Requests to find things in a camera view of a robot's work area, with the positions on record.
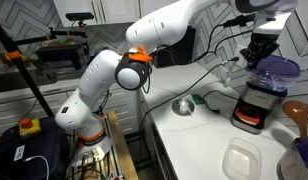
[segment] coffee maker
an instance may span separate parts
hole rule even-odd
[[[265,119],[287,96],[287,88],[300,76],[297,63],[271,55],[260,61],[256,69],[245,68],[248,78],[235,106],[231,123],[252,134],[260,134]]]

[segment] electrical outlet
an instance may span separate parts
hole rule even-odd
[[[242,49],[245,49],[245,48],[246,48],[246,47],[244,47],[244,46],[237,45],[236,50],[235,50],[235,53],[234,53],[234,57],[240,58],[240,59],[236,62],[236,65],[239,66],[239,67],[241,67],[241,68],[243,68],[243,67],[245,66],[245,63],[244,63],[245,60],[244,60],[242,54],[240,53],[240,51],[241,51]]]

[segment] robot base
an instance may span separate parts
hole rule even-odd
[[[82,165],[82,158],[83,155],[87,155],[87,161],[88,163],[93,162],[93,158],[95,158],[95,161],[101,161],[104,156],[110,151],[112,147],[112,140],[105,136],[102,141],[98,142],[97,144],[91,145],[91,146],[83,146],[79,147],[74,161],[72,163],[72,166],[81,166]]]

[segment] plastic container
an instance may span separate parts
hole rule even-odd
[[[294,86],[300,76],[300,67],[292,60],[271,55],[259,62],[256,69],[245,68],[247,82],[271,91],[282,92]]]
[[[261,175],[261,152],[239,138],[229,142],[223,159],[223,172],[231,180],[257,180]]]

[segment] metal pole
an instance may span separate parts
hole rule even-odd
[[[12,38],[8,37],[7,34],[5,33],[4,29],[0,25],[0,41],[5,47],[7,52],[15,52],[19,51],[16,43],[13,41]],[[32,79],[31,75],[27,71],[26,67],[23,64],[23,60],[21,58],[15,58],[12,60],[12,62],[16,65],[22,76],[24,77],[26,83],[28,86],[31,88],[33,94],[43,107],[44,111],[49,117],[54,117],[54,113],[51,110],[51,108],[48,106],[47,102],[45,101],[43,95],[37,88],[37,85],[35,84],[34,80]]]

